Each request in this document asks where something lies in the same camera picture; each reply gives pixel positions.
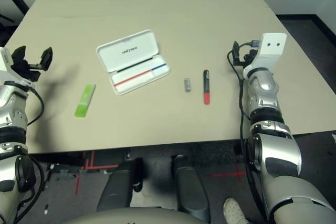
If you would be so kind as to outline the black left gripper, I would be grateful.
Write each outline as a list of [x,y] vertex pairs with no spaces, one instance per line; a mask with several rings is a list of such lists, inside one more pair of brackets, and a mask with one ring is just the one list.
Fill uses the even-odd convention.
[[40,70],[47,71],[52,62],[52,48],[48,47],[44,50],[41,56],[40,64],[29,64],[25,58],[26,46],[16,48],[12,53],[13,70],[21,77],[30,80],[31,82],[38,81]]

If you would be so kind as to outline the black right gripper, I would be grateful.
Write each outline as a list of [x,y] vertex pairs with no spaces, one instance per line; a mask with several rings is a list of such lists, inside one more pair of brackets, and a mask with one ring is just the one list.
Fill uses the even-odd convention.
[[[241,47],[244,46],[249,46],[251,48],[251,50],[249,51],[248,54],[245,54],[243,57],[243,61],[240,60],[240,56],[239,56],[239,50]],[[246,67],[249,64],[252,63],[252,61],[254,60],[254,58],[257,55],[257,48],[259,46],[259,41],[258,40],[252,40],[250,42],[245,42],[243,44],[239,44],[237,41],[234,41],[233,43],[233,47],[232,47],[232,57],[233,57],[233,65],[234,66],[242,66],[242,67]]]

